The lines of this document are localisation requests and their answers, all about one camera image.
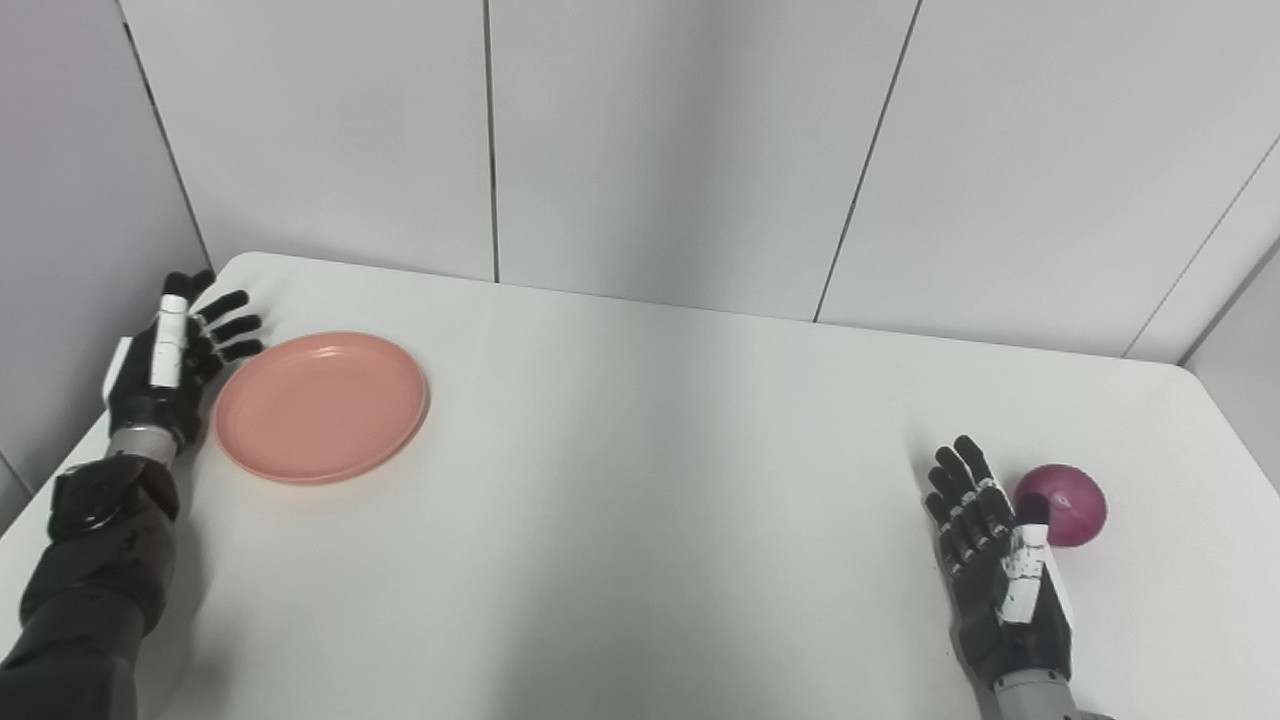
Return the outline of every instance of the panel seam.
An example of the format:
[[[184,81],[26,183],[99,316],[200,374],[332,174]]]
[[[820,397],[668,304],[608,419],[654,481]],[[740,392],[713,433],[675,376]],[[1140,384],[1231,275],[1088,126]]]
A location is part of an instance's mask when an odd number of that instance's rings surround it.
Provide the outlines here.
[[[911,33],[915,32],[915,20],[920,17],[920,6],[924,0],[916,0],[915,9],[911,12],[911,22],[906,24],[906,35],[902,37],[902,47],[897,53],[897,61],[893,64],[893,74],[888,81],[888,90],[884,92],[884,102],[881,105],[879,117],[876,118],[876,129],[872,132],[872,140],[867,145],[867,156],[863,159],[863,169],[858,173],[858,184],[854,186],[854,197],[849,202],[849,213],[845,214],[845,224],[840,229],[840,240],[836,241],[836,254],[831,259],[831,266],[827,269],[827,279],[822,283],[822,295],[818,296],[818,307],[813,313],[813,322],[817,323],[818,318],[822,316],[822,306],[827,302],[827,291],[831,290],[831,278],[836,274],[836,264],[840,263],[840,254],[845,249],[845,238],[849,236],[849,225],[854,219],[854,210],[858,208],[858,197],[863,192],[863,183],[867,181],[867,170],[872,164],[872,155],[876,152],[876,142],[879,141],[881,128],[884,127],[884,117],[888,114],[888,104],[893,99],[893,90],[897,87],[897,77],[902,72],[902,61],[906,59],[906,49],[911,44]]]
[[[493,29],[490,27],[489,0],[481,0],[484,8],[484,82],[485,113],[489,123],[489,223],[493,231],[493,282],[502,282],[502,266],[498,258],[498,160],[494,150],[493,122]]]
[[[1192,265],[1194,265],[1196,260],[1201,256],[1201,252],[1203,252],[1204,249],[1208,247],[1208,241],[1213,238],[1215,233],[1217,233],[1217,228],[1221,227],[1222,220],[1225,220],[1226,217],[1231,214],[1231,210],[1235,208],[1235,204],[1240,200],[1240,196],[1244,195],[1245,188],[1248,188],[1249,183],[1253,182],[1253,178],[1258,174],[1258,170],[1262,169],[1262,164],[1267,161],[1267,158],[1271,156],[1271,152],[1276,149],[1277,143],[1280,143],[1280,135],[1277,135],[1275,140],[1271,141],[1271,145],[1267,146],[1266,152],[1262,154],[1262,159],[1258,160],[1256,165],[1253,165],[1253,170],[1249,173],[1249,177],[1244,178],[1244,183],[1240,184],[1239,190],[1235,191],[1235,195],[1231,196],[1230,202],[1226,204],[1226,208],[1217,217],[1217,220],[1213,223],[1213,225],[1208,229],[1208,233],[1204,236],[1204,240],[1202,240],[1199,246],[1196,247],[1196,252],[1192,252],[1190,259],[1187,260],[1187,264],[1183,265],[1181,272],[1178,273],[1176,278],[1174,278],[1172,284],[1169,286],[1169,290],[1165,291],[1165,295],[1160,299],[1160,302],[1156,304],[1156,309],[1151,311],[1151,315],[1147,316],[1147,320],[1142,323],[1142,327],[1138,328],[1138,333],[1133,336],[1133,340],[1129,342],[1129,346],[1124,348],[1124,354],[1121,355],[1121,357],[1128,357],[1129,352],[1132,352],[1134,346],[1138,345],[1138,341],[1142,338],[1143,333],[1147,332],[1147,328],[1156,319],[1156,315],[1160,314],[1160,310],[1165,306],[1166,302],[1169,302],[1169,299],[1172,297],[1174,291],[1178,290],[1179,284],[1181,284],[1183,278],[1187,277],[1187,273],[1192,269]],[[1217,324],[1217,319],[1219,315],[1215,315],[1213,320],[1210,322],[1208,328],[1204,328],[1201,336],[1197,337],[1196,342],[1192,343],[1193,348],[1194,346],[1198,346],[1199,342],[1203,340],[1203,336],[1207,334],[1208,331],[1212,329],[1215,324]]]
[[[187,219],[191,220],[191,228],[196,233],[196,242],[200,243],[200,252],[205,256],[205,265],[209,269],[214,269],[212,256],[209,255],[209,246],[205,245],[205,234],[200,229],[200,223],[196,220],[196,209],[191,205],[191,193],[187,192],[187,183],[182,179],[182,170],[178,169],[178,158],[173,154],[173,142],[169,141],[169,131],[164,127],[164,118],[160,117],[160,106],[156,104],[155,92],[151,90],[151,81],[147,78],[147,70],[142,67],[142,55],[138,54],[138,44],[133,40],[133,28],[129,27],[129,19],[124,15],[124,6],[120,5],[119,0],[115,3],[115,9],[120,14],[120,24],[124,27],[124,37],[129,42],[129,51],[133,54],[133,64],[138,68],[138,77],[142,78],[142,88],[147,94],[147,102],[151,104],[151,115],[156,120],[156,128],[160,131],[160,140],[164,142],[165,155],[169,158],[169,167],[173,169],[174,181],[178,183],[178,192],[182,195],[183,208],[187,210]]]

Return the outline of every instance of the white wall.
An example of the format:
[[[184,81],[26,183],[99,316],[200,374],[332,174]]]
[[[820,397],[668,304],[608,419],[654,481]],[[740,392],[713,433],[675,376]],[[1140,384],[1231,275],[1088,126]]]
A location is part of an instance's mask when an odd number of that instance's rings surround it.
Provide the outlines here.
[[[1184,359],[1258,259],[1280,237],[1280,137],[1213,227],[1178,284],[1138,336],[1128,357]]]
[[[0,529],[101,413],[115,340],[205,266],[110,0],[0,3]]]
[[[1123,355],[1280,133],[1276,27],[1275,0],[925,0],[822,320]]]
[[[490,0],[502,281],[813,318],[914,0]]]
[[[1187,366],[1280,489],[1280,260],[1266,263]]]
[[[1178,361],[1271,241],[1275,0],[123,1],[215,264]]]
[[[481,0],[123,0],[215,265],[493,279]]]

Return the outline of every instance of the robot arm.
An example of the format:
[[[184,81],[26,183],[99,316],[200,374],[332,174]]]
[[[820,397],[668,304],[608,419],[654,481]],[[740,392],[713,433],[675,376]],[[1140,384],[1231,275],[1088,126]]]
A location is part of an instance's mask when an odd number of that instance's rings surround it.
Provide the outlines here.
[[[956,610],[965,665],[996,694],[1004,720],[1088,720],[1071,698],[1071,609],[1048,547],[1048,501],[1014,511],[982,450],[942,447],[924,505]]]
[[[0,662],[0,708],[31,720],[132,720],[133,664],[164,611],[178,492],[169,464],[200,430],[204,384],[262,348],[230,342],[261,322],[224,296],[188,315],[212,273],[165,281],[160,314],[120,343],[108,378],[106,457],[55,480],[45,550],[22,598],[22,635]]]

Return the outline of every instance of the pink plate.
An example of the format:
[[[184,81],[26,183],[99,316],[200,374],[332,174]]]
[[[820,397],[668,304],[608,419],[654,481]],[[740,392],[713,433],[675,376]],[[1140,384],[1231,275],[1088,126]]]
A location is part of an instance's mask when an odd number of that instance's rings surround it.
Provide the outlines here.
[[[428,404],[404,350],[361,333],[319,333],[268,348],[227,382],[218,442],[250,473],[287,483],[343,480],[396,454]]]

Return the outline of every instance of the red onion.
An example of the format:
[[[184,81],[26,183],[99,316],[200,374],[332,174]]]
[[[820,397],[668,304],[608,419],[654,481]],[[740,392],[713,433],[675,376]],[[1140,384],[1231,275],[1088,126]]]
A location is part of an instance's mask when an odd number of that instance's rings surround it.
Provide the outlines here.
[[[1014,506],[1027,493],[1048,498],[1048,543],[1076,547],[1097,537],[1107,520],[1107,498],[1084,470],[1070,465],[1041,465],[1023,475]]]

